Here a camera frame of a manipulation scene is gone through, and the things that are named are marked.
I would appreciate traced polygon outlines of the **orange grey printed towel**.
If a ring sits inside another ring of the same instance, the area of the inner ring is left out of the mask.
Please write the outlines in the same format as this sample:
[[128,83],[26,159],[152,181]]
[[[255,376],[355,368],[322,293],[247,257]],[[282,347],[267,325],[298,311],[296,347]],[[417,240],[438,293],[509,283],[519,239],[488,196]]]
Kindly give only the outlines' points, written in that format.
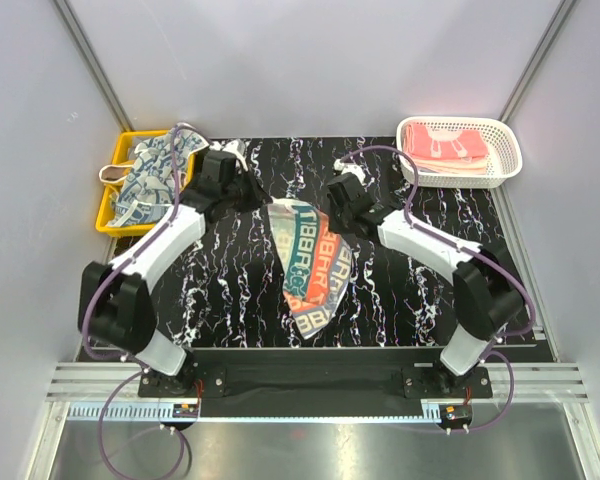
[[326,328],[348,289],[351,248],[330,230],[328,216],[307,202],[275,199],[267,214],[283,268],[283,294],[307,340]]

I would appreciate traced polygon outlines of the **pink bunny towel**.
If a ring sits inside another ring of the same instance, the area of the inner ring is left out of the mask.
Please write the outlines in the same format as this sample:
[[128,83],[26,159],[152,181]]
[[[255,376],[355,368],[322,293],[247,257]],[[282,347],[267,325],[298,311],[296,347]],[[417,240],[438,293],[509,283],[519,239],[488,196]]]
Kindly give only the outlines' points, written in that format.
[[406,153],[428,158],[488,155],[488,147],[478,130],[448,130],[421,123],[406,125],[403,146],[406,148]]

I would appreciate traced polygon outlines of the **plain pink towel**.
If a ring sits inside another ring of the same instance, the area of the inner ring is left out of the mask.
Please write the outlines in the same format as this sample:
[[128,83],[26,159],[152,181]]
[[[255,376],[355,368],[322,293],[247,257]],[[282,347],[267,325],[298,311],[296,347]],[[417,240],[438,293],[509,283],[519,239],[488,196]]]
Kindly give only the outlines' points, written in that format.
[[419,170],[452,175],[484,175],[488,167],[488,155],[462,158],[428,158],[407,153]]

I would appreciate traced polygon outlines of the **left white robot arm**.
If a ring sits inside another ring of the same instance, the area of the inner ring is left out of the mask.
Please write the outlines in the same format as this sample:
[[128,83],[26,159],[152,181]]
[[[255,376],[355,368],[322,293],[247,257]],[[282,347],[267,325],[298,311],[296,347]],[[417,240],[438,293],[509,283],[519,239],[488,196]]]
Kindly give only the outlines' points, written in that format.
[[151,293],[158,280],[227,212],[250,212],[270,203],[236,150],[209,149],[165,215],[133,247],[82,273],[77,327],[85,341],[104,342],[161,375],[176,396],[196,385],[191,352],[158,329]]

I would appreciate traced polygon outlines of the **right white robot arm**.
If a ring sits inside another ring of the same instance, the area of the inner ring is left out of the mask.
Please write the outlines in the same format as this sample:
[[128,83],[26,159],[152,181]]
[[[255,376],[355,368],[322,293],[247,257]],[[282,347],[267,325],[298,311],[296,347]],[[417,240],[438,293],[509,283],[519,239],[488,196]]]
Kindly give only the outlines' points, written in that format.
[[505,246],[462,240],[406,208],[376,203],[352,173],[332,179],[327,197],[333,232],[407,255],[452,285],[457,326],[427,376],[432,389],[450,397],[460,394],[499,339],[533,328],[535,306]]

